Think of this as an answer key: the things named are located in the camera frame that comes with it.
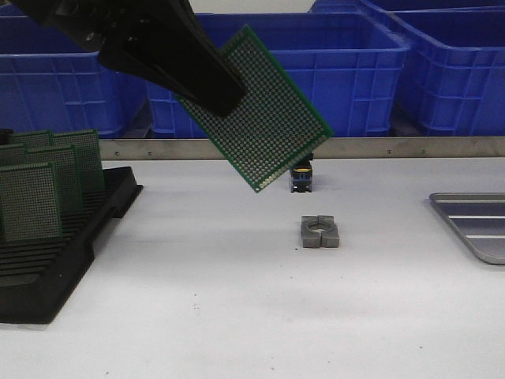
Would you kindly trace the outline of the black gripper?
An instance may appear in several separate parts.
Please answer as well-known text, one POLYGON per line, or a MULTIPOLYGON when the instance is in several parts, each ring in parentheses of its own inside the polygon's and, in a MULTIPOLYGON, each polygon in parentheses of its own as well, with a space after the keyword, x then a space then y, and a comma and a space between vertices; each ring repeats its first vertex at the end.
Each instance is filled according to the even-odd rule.
POLYGON ((14 1, 107 68, 170 89, 219 117, 245 96, 239 73, 219 53, 188 1, 14 1))

